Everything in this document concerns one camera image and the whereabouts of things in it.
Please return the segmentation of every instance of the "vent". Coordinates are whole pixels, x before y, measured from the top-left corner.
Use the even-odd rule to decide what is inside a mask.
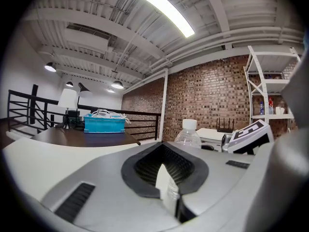
[[[67,222],[73,223],[94,189],[95,186],[93,185],[87,183],[80,184],[55,211],[55,214]]]
[[[81,25],[81,24],[70,24],[67,26],[68,29],[71,29],[71,30],[75,30],[75,31],[80,31],[80,32],[84,32],[84,33],[89,33],[89,34],[92,34],[92,35],[95,35],[95,36],[98,36],[100,38],[103,38],[105,40],[109,40],[111,35],[104,32],[104,31],[101,31],[101,30],[98,30],[98,29],[95,29],[95,28],[92,28],[92,27],[88,27],[88,26],[85,26],[85,25]]]

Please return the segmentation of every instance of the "white cable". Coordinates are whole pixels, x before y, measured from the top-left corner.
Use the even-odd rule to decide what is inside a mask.
[[[112,111],[107,111],[105,109],[98,109],[91,115],[92,117],[99,117],[99,118],[125,119],[126,123],[131,124],[130,119],[128,119],[125,114],[118,114]]]

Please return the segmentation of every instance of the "floor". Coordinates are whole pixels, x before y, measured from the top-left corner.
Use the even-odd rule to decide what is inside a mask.
[[[3,149],[9,144],[11,144],[12,142],[14,142],[14,140],[6,136],[5,133],[7,130],[8,130],[8,127],[7,127],[6,119],[5,120],[1,119],[0,120],[0,149]]]

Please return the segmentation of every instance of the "wooden desk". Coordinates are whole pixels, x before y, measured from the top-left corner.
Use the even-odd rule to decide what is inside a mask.
[[[54,145],[73,147],[110,147],[117,145],[138,144],[140,142],[129,133],[92,134],[82,130],[52,127],[35,135],[31,139]]]

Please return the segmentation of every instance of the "brick wall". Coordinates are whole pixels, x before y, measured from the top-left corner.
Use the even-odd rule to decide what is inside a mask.
[[[140,88],[137,88],[125,95],[122,98],[122,110],[148,112],[148,113],[161,113],[162,99],[163,99],[164,78],[157,79],[151,83],[147,83]],[[155,120],[155,116],[140,116],[140,115],[128,115],[129,119],[133,120]],[[160,130],[160,118],[158,125],[158,136]],[[126,127],[135,126],[153,126],[155,122],[132,122],[131,125]],[[149,132],[155,131],[155,128],[138,128],[138,129],[126,129],[129,133]],[[134,135],[136,139],[154,137],[155,133],[146,133],[140,135]]]
[[[243,69],[247,61],[248,56],[226,58],[169,75],[163,140],[173,141],[181,131],[185,118],[196,119],[197,129],[215,128],[219,117],[234,119],[235,129],[247,126],[249,94]],[[292,73],[294,65],[286,68],[285,78]],[[160,113],[163,86],[164,79],[161,78],[124,95],[122,109]],[[253,100],[256,114],[261,98],[256,96]],[[280,105],[287,108],[280,96],[272,98],[274,107]],[[273,120],[270,125],[275,138],[286,133],[287,120]]]

